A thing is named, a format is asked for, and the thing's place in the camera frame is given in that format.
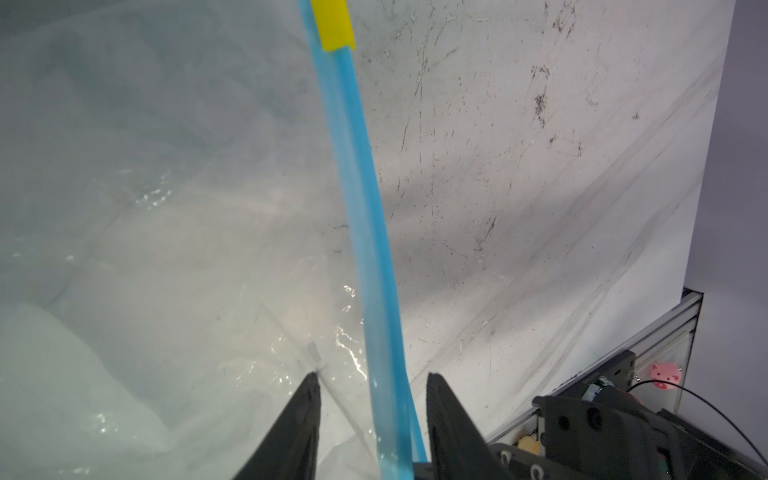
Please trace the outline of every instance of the clear plastic bag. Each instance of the clear plastic bag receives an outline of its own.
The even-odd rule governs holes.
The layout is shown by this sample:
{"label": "clear plastic bag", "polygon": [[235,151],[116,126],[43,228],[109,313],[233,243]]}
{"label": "clear plastic bag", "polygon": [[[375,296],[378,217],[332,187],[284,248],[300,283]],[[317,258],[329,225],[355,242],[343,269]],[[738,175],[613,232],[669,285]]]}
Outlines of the clear plastic bag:
{"label": "clear plastic bag", "polygon": [[0,472],[228,478],[317,370],[319,477],[378,477],[295,4],[122,2],[0,61]]}

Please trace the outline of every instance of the gray wall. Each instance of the gray wall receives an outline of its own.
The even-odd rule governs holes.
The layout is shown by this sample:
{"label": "gray wall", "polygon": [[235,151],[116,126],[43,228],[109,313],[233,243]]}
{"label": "gray wall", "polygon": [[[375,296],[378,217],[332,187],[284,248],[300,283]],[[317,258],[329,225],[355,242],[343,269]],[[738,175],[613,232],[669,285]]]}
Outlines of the gray wall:
{"label": "gray wall", "polygon": [[[686,386],[768,452],[768,2],[737,0],[690,248],[686,286],[704,292]],[[680,413],[756,458],[706,405]]]}

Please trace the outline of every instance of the yellow part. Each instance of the yellow part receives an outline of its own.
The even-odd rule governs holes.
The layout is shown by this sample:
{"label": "yellow part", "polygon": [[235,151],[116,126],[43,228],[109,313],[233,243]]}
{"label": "yellow part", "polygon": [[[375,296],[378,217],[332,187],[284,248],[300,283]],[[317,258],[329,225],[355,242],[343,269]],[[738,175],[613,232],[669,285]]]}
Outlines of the yellow part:
{"label": "yellow part", "polygon": [[541,445],[539,445],[538,442],[536,442],[531,437],[523,437],[518,440],[518,448],[521,450],[525,450],[526,452],[530,452],[536,455],[541,455],[540,448]]}
{"label": "yellow part", "polygon": [[310,0],[315,23],[324,51],[334,51],[347,45],[355,49],[355,35],[346,9],[346,0]]}

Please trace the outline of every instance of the black cable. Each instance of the black cable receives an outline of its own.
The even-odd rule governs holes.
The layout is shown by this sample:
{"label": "black cable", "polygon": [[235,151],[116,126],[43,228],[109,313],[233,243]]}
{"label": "black cable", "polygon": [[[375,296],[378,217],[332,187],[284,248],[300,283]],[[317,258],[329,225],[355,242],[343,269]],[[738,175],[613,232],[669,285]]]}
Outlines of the black cable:
{"label": "black cable", "polygon": [[730,419],[726,416],[726,414],[722,413],[720,411],[720,409],[718,409],[716,406],[714,406],[711,403],[709,403],[706,399],[704,399],[703,396],[699,395],[698,393],[691,392],[689,389],[685,388],[684,386],[679,386],[676,383],[667,382],[665,380],[643,380],[642,382],[635,383],[634,385],[629,387],[627,389],[627,393],[631,392],[632,390],[634,390],[638,386],[641,386],[641,385],[643,385],[645,383],[666,383],[668,385],[676,386],[678,389],[683,390],[684,392],[690,393],[691,395],[695,396],[696,398],[698,398],[702,402],[704,402],[707,405],[709,405],[712,410],[714,410],[715,412],[719,413],[720,416],[723,417],[726,420],[726,422],[730,423],[730,426],[734,427],[736,429],[736,431],[739,432],[739,435],[741,435],[741,438],[743,438],[744,440],[746,440],[747,443],[750,444],[750,447],[752,447],[752,450],[754,450],[755,453],[757,454],[757,456],[760,457],[760,460],[763,460],[763,463],[766,464],[766,466],[768,466],[768,460],[766,460],[766,458],[763,456],[763,454],[760,453],[760,450],[757,449],[755,444],[752,443],[752,441],[749,440],[746,435],[744,435],[744,432],[742,432],[741,429],[739,427],[737,427],[735,423],[731,422]]}

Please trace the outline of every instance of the pink pig sticker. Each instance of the pink pig sticker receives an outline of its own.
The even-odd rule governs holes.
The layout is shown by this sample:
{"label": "pink pig sticker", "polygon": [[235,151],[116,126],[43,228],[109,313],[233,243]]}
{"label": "pink pig sticker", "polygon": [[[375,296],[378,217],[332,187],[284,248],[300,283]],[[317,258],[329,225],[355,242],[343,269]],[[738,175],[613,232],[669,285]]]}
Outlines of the pink pig sticker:
{"label": "pink pig sticker", "polygon": [[[664,380],[665,382],[672,382],[675,385],[680,385],[680,367],[674,363],[659,363],[654,365],[650,370],[651,380]],[[674,387],[666,383],[654,383],[654,385],[662,390],[672,390]]]}

